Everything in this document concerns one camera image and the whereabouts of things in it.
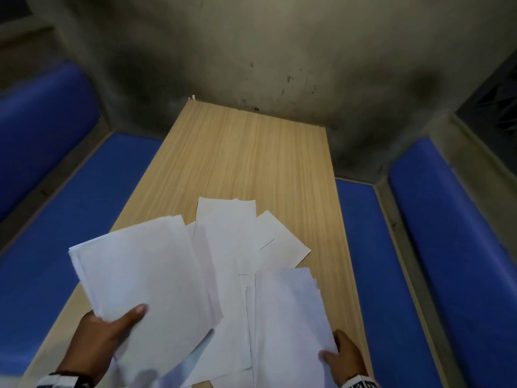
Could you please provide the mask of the person's right hand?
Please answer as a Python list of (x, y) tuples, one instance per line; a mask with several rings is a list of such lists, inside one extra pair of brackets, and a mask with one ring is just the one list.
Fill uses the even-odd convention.
[(335, 330), (333, 339), (340, 355), (340, 365), (331, 370), (331, 376), (336, 386), (341, 387), (346, 381), (356, 375), (368, 376), (363, 356), (356, 344), (343, 330)]

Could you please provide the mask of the person's left hand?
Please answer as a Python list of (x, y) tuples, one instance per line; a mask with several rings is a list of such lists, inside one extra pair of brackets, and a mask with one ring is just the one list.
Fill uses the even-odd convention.
[(94, 380), (94, 385), (98, 384), (107, 373), (115, 352), (131, 333), (112, 335), (109, 323), (92, 311), (85, 314), (56, 372), (83, 373)]

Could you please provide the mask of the white paper stack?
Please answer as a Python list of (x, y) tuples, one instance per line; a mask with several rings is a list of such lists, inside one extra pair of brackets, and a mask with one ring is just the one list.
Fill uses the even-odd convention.
[(253, 388), (337, 388), (320, 351), (336, 351), (309, 268), (255, 274)]
[(69, 255), (94, 314), (147, 313), (115, 352), (128, 388), (186, 388), (223, 319), (204, 235), (182, 216), (139, 223), (83, 242)]

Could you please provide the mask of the black white wrist band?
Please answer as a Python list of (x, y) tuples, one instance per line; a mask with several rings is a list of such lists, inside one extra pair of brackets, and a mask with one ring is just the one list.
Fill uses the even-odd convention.
[(78, 372), (53, 372), (42, 377), (35, 388), (95, 388), (94, 380)]
[(368, 376), (356, 375), (348, 379), (340, 388), (380, 388), (380, 386)]

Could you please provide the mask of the blue bench seat cushion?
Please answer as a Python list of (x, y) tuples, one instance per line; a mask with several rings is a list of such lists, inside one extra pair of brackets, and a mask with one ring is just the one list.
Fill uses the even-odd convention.
[(336, 184), (374, 377), (382, 388), (443, 388), (374, 187)]
[(161, 144), (112, 134), (0, 255), (0, 375), (24, 374), (79, 282), (69, 248), (113, 227)]

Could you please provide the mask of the white paper sheet with line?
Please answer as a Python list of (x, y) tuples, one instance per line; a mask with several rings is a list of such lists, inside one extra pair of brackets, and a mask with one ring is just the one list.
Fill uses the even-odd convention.
[(239, 262), (240, 275), (295, 268), (311, 252), (268, 210), (256, 217), (252, 235), (251, 252)]

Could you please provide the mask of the blue bench backrest cushion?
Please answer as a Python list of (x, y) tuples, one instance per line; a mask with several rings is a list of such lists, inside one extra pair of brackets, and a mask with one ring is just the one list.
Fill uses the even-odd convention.
[(388, 181), (472, 388), (517, 388), (517, 266), (430, 138)]
[(0, 221), (99, 119), (94, 88), (72, 62), (0, 95)]

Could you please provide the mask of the dark window grille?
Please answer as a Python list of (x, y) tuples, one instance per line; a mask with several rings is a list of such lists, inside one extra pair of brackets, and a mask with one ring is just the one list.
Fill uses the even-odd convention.
[(517, 176), (517, 49), (455, 114)]

